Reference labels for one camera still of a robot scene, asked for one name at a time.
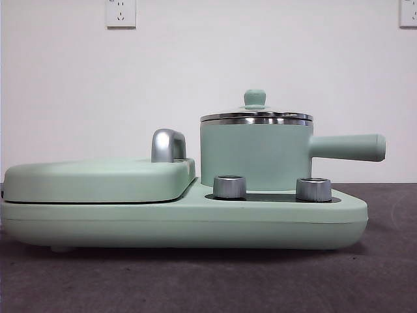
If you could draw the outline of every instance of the pot handle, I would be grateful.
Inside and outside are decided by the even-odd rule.
[[[168,128],[158,129],[152,137],[151,162],[174,162],[176,158],[187,158],[185,137]]]
[[[310,157],[380,162],[385,159],[385,137],[380,134],[311,137]]]

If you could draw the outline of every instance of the lid handle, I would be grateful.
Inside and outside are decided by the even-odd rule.
[[[158,129],[152,138],[151,162],[174,162],[176,158],[187,158],[185,137],[168,128]]]
[[[262,89],[249,89],[244,100],[245,109],[265,109],[266,93]]]

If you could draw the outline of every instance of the pot lid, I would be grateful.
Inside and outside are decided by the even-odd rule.
[[[249,89],[245,92],[245,105],[235,112],[222,112],[205,115],[200,118],[201,122],[218,119],[242,119],[242,118],[267,118],[267,119],[302,119],[313,121],[313,117],[304,113],[278,112],[265,106],[266,93],[262,89]]]

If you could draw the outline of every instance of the appliance base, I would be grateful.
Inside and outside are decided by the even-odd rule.
[[[366,203],[337,190],[332,195],[341,201],[334,203],[205,197],[211,193],[196,179],[180,198],[159,203],[3,201],[1,220],[15,239],[57,252],[79,246],[336,249],[357,242],[367,224]]]

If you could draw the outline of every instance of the gray countertop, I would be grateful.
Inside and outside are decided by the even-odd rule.
[[[1,232],[2,312],[417,312],[417,184],[334,184],[365,200],[333,251],[81,248]]]

